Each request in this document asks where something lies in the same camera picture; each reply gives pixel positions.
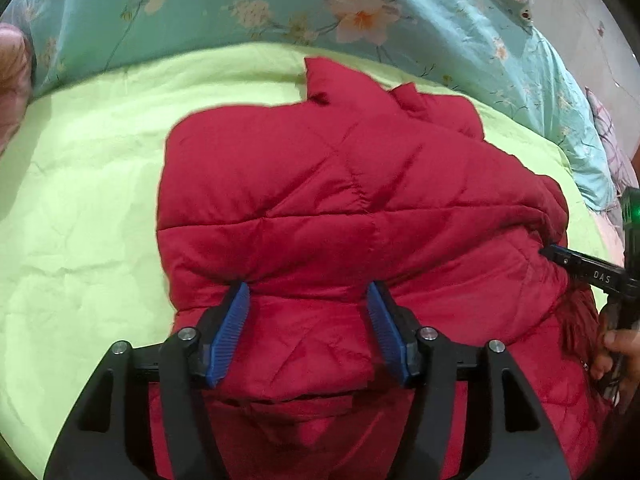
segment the green led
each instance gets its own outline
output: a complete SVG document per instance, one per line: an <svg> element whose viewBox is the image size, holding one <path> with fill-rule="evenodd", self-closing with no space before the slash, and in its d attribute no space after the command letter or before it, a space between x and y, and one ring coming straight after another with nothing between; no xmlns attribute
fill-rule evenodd
<svg viewBox="0 0 640 480"><path fill-rule="evenodd" d="M622 194L622 223L640 226L640 189L627 187Z"/></svg>

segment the peach flower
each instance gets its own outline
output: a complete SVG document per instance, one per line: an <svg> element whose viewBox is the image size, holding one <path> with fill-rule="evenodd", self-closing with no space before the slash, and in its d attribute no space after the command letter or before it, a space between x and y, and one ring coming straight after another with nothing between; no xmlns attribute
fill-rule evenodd
<svg viewBox="0 0 640 480"><path fill-rule="evenodd" d="M352 43L364 38L378 46L386 41L387 25L400 19L400 5L385 0L325 0L338 19L335 39Z"/></svg>

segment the teal floral fabric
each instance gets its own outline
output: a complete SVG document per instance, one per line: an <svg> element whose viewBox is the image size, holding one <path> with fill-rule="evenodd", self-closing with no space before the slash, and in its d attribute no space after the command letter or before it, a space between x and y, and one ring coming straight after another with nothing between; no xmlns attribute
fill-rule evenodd
<svg viewBox="0 0 640 480"><path fill-rule="evenodd" d="M2 20L33 43L36 96L105 70L246 41L308 44L391 64L556 143L587 205L602 210L614 189L589 104L523 18L527 1L13 0Z"/></svg>

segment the light green bed sheet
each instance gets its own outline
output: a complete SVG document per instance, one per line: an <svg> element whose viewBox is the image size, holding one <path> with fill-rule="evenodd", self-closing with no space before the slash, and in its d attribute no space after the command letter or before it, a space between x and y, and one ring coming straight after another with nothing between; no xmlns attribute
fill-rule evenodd
<svg viewBox="0 0 640 480"><path fill-rule="evenodd" d="M0 432L37 477L110 343L144 346L170 331L154 233L167 133L202 108L300 101L303 58L318 54L387 87L454 93L355 57L252 43L106 73L29 106L0 158ZM474 105L489 142L560 183L570 246L608 258L562 151Z"/></svg>

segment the silver bolt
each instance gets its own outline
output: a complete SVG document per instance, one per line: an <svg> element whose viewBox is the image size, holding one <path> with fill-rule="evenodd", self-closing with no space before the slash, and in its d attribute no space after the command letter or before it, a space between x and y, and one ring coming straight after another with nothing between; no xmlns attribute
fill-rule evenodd
<svg viewBox="0 0 640 480"><path fill-rule="evenodd" d="M180 332L178 332L178 338L182 339L183 341L191 341L194 337L196 337L196 329L191 326L183 328L182 330L180 330Z"/></svg>
<svg viewBox="0 0 640 480"><path fill-rule="evenodd" d="M492 352L501 354L506 350L507 347L504 345L502 341L498 341L497 339L492 339L491 341L489 341L489 348L491 349Z"/></svg>
<svg viewBox="0 0 640 480"><path fill-rule="evenodd" d="M129 343L126 341L116 341L111 345L111 352L116 355L124 354L129 349Z"/></svg>
<svg viewBox="0 0 640 480"><path fill-rule="evenodd" d="M427 341L433 341L438 337L438 331L431 326L423 326L418 334L422 339L426 339Z"/></svg>

